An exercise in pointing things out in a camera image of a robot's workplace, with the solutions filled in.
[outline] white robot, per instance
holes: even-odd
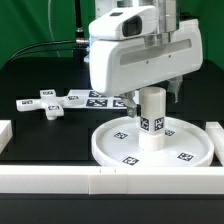
[[[104,166],[210,165],[214,146],[206,133],[166,118],[166,91],[146,87],[169,80],[168,91],[175,93],[177,100],[182,75],[202,64],[198,21],[179,22],[177,0],[117,4],[123,7],[112,9],[89,26],[94,39],[91,84],[102,95],[121,97],[134,119],[116,119],[95,131],[95,159]],[[140,89],[141,113],[133,100],[136,89]]]

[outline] black cable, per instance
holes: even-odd
[[[75,5],[75,18],[76,18],[75,36],[76,38],[84,38],[80,0],[74,0],[74,5]]]
[[[51,41],[51,42],[44,42],[39,44],[30,45],[28,47],[25,47],[13,55],[10,56],[10,58],[3,64],[2,69],[6,66],[6,64],[9,63],[9,61],[14,60],[16,57],[22,56],[24,52],[37,48],[37,47],[44,47],[44,46],[52,46],[52,45],[63,45],[63,44],[76,44],[75,40],[63,40],[63,41]]]
[[[86,50],[86,48],[63,48],[63,49],[51,49],[51,50],[38,50],[38,51],[29,51],[25,53],[20,53],[18,55],[15,55],[13,57],[10,57],[2,66],[2,69],[9,63],[11,63],[14,59],[18,57],[22,57],[27,54],[35,54],[35,53],[45,53],[45,52],[53,52],[53,51],[74,51],[74,50]]]
[[[76,27],[82,27],[81,5],[80,0],[74,0],[75,3],[75,15],[76,15]]]
[[[23,53],[24,51],[37,48],[37,47],[44,47],[44,46],[52,46],[52,45],[62,45],[62,44],[76,44],[75,40],[62,40],[62,41],[51,41],[51,42],[44,42],[39,44],[30,45],[28,47],[25,47],[16,53],[14,53],[11,57],[14,57],[17,54]]]

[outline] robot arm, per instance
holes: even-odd
[[[179,77],[201,67],[198,21],[178,25],[176,0],[151,2],[115,8],[90,24],[96,39],[90,51],[91,84],[100,94],[124,98],[133,90],[170,79],[168,90],[176,94]]]

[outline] white cylinder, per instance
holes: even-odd
[[[147,151],[160,150],[165,138],[166,90],[159,87],[143,88],[139,91],[139,102],[139,147]]]

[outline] white plastic housing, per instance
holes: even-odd
[[[95,0],[95,12],[96,18],[99,18],[106,13],[108,13],[111,9],[117,7],[117,0]]]
[[[146,47],[143,37],[95,41],[90,51],[91,84],[116,96],[198,70],[203,60],[197,20],[180,23],[170,44]]]
[[[139,16],[142,21],[141,33],[125,37],[123,35],[123,24],[125,21]],[[94,39],[123,40],[137,36],[150,34],[157,29],[158,10],[155,6],[144,6],[134,8],[115,8],[106,15],[94,20],[89,25],[89,32]]]

